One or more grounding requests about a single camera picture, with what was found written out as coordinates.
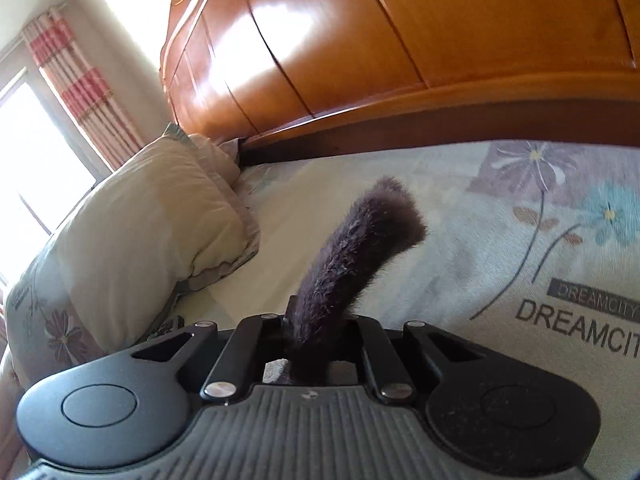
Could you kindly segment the pink striped right curtain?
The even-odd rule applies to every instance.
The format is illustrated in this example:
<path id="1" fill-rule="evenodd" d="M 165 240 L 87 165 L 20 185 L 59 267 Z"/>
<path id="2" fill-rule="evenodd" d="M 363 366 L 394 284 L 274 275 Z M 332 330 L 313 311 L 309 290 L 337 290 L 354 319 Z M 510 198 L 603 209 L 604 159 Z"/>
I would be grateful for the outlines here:
<path id="1" fill-rule="evenodd" d="M 117 170 L 142 150 L 138 129 L 87 60 L 58 8 L 52 6 L 34 18 L 22 36 L 36 65 L 107 166 Z"/>

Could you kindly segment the striped pastel bed sheet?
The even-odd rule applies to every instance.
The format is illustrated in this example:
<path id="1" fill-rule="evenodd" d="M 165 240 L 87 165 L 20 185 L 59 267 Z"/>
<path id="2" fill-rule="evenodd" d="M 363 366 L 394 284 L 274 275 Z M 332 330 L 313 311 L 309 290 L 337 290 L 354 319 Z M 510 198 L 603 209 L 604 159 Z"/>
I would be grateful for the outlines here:
<path id="1" fill-rule="evenodd" d="M 240 169 L 234 192 L 257 223 L 256 254 L 179 295 L 167 318 L 223 328 L 282 311 L 326 238 L 379 178 L 401 181 L 426 240 L 357 302 L 397 328 L 423 320 L 573 379 L 597 400 L 588 460 L 600 479 L 639 470 L 639 153 L 500 141 L 280 162 Z M 24 390 L 1 318 L 1 473 L 25 468 L 15 427 Z"/>

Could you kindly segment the dark green patterned packet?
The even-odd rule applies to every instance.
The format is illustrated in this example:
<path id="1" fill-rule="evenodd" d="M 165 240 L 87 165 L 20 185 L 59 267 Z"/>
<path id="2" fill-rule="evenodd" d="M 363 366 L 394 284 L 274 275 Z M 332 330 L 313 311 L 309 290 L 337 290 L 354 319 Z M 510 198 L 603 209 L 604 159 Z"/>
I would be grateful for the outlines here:
<path id="1" fill-rule="evenodd" d="M 171 334 L 176 330 L 181 330 L 185 325 L 186 322 L 184 322 L 184 317 L 181 315 L 174 315 L 170 318 L 166 318 L 165 321 L 161 322 L 157 328 L 154 328 L 154 330 L 149 333 L 146 337 L 146 341 Z"/>

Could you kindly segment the bright window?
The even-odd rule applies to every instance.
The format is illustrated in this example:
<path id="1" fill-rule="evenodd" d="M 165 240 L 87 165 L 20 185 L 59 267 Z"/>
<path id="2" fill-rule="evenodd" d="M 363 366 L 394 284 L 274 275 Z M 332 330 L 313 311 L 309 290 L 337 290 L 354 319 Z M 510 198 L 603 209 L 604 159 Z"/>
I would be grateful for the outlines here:
<path id="1" fill-rule="evenodd" d="M 111 173 L 24 44 L 1 55 L 1 289 Z"/>

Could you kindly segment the dark brown fuzzy sweater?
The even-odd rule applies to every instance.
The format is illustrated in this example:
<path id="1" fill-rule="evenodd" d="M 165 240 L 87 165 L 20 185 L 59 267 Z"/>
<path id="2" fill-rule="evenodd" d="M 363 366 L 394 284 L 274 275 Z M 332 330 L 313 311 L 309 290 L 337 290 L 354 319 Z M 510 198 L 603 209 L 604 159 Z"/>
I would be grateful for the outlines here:
<path id="1" fill-rule="evenodd" d="M 409 191 L 395 178 L 378 179 L 326 240 L 286 310 L 292 346 L 308 349 L 326 338 L 378 271 L 425 237 Z"/>

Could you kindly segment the floral cream pillow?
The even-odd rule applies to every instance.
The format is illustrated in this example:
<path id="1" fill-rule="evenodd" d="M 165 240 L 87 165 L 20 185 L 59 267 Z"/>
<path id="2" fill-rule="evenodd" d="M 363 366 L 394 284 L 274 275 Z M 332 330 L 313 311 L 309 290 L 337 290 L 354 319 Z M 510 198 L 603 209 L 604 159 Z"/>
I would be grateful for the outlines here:
<path id="1" fill-rule="evenodd" d="M 154 332 L 179 295 L 225 278 L 259 247 L 234 192 L 240 168 L 169 126 L 55 230 L 6 300 L 12 367 L 29 388 Z"/>

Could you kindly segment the orange wooden headboard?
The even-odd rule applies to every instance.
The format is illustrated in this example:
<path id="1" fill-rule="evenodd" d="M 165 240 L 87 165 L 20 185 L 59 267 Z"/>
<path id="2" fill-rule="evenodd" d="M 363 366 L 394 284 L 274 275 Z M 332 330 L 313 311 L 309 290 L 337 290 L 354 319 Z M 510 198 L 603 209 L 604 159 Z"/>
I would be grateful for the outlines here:
<path id="1" fill-rule="evenodd" d="M 248 164 L 492 139 L 635 146 L 639 0 L 171 0 L 175 121 Z"/>

